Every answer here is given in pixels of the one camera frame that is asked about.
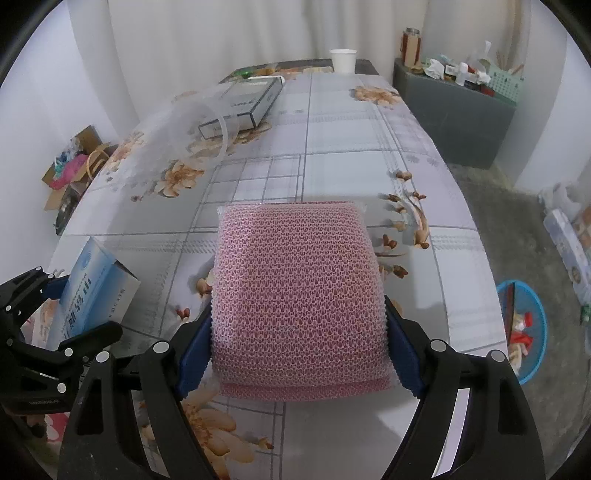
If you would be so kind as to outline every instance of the gray carpet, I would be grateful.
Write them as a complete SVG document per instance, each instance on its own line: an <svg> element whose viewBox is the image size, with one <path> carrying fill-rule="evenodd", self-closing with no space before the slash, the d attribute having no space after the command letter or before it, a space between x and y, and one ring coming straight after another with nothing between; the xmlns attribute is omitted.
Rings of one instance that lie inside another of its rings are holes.
<svg viewBox="0 0 591 480"><path fill-rule="evenodd" d="M524 385L547 473L565 460L591 413L589 360L580 305L568 273L542 224L535 196L506 188L498 173L449 165L478 227L495 282L526 282L548 317L548 345L535 377Z"/></svg>

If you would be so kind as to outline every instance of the gray cabinet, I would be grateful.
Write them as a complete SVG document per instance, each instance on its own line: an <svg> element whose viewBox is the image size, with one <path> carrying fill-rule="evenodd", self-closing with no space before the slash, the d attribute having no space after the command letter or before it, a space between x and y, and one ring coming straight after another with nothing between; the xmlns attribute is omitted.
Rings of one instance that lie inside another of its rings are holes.
<svg viewBox="0 0 591 480"><path fill-rule="evenodd" d="M455 82L415 75L396 59L396 88L443 160L489 168L515 112L510 100L460 87Z"/></svg>

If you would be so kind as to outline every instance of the white container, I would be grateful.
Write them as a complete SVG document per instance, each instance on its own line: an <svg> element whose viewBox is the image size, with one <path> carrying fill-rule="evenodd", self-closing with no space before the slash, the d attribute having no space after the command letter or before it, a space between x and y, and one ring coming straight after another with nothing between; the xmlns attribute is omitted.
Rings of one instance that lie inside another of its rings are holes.
<svg viewBox="0 0 591 480"><path fill-rule="evenodd" d="M353 75L355 73L355 60L357 60L357 50L348 48L337 48L330 51L330 58L333 61L335 73L343 75Z"/></svg>

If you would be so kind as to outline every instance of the dish scrubber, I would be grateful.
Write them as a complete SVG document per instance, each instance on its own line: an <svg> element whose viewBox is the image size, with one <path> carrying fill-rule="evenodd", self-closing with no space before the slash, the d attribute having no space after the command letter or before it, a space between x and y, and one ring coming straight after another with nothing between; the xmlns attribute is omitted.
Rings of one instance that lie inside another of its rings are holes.
<svg viewBox="0 0 591 480"><path fill-rule="evenodd" d="M384 290L354 203L224 207L214 270L222 394L318 400L390 386Z"/></svg>

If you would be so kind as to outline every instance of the thermos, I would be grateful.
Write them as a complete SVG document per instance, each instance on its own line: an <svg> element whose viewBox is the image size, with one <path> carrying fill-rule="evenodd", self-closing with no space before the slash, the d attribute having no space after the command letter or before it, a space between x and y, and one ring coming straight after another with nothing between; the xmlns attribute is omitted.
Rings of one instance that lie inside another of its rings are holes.
<svg viewBox="0 0 591 480"><path fill-rule="evenodd" d="M407 28L402 34L402 62L405 67L414 67L421 53L421 37L417 28Z"/></svg>

